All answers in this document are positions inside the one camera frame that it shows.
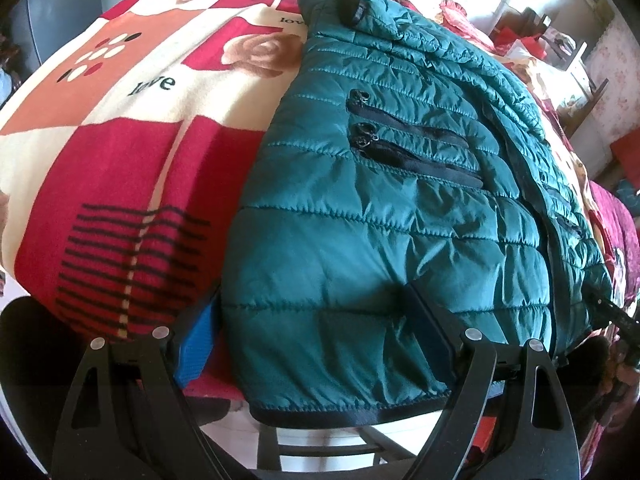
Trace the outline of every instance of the floral wallpaper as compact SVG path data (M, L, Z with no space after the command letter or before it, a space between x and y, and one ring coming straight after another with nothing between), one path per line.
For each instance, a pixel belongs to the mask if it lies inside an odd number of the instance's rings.
M607 144L640 127L640 45L619 12L586 61L596 85L609 85L591 115Z

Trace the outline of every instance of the wall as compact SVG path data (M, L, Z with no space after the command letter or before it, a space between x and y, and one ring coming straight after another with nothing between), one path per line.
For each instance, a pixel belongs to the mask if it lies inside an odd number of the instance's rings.
M556 14L552 26L574 38L578 44L585 41L587 55L608 25L600 21L586 0L557 0L549 10L550 16L552 12Z
M609 79L602 99L571 139L595 176L612 159L610 143L640 127L640 45L617 9L585 65L596 84Z
M522 12L526 7L534 9L540 16L547 14L552 27L568 34L579 44L587 43L587 54L598 42L606 29L585 0L510 0L510 7Z

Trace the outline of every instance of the metal rivet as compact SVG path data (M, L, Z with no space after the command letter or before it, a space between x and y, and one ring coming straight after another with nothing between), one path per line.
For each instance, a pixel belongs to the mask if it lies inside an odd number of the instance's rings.
M471 339L471 341L480 341L482 339L482 332L477 328L467 328L465 335L468 339Z
M93 341L91 341L90 347L91 350L99 350L104 346L105 340L103 337L97 337Z
M156 339L164 339L169 335L169 329L165 326L158 326L151 333Z
M529 341L529 346L536 352L543 352L545 350L545 346L537 339L532 339L531 341Z

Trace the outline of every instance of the zipper pull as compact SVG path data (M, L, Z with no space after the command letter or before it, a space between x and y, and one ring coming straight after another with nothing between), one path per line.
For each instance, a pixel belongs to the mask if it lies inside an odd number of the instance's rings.
M369 99L371 98L371 95L369 94L369 92L365 92L364 90L351 90L351 92L349 92L349 97L351 99L353 99L354 101L359 101L362 104L366 104L369 102Z
M362 150L369 146L372 142L380 140L376 133L376 127L371 123L358 123L353 125L354 139L353 142Z

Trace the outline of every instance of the bed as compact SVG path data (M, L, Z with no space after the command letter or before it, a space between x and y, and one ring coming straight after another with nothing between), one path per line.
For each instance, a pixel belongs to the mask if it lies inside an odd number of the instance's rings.
M0 111L2 266L87 339L170 324L220 278L305 39L297 0L125 0L105 12ZM604 253L586 171L545 109L544 64L506 54ZM185 392L242 398L222 338Z

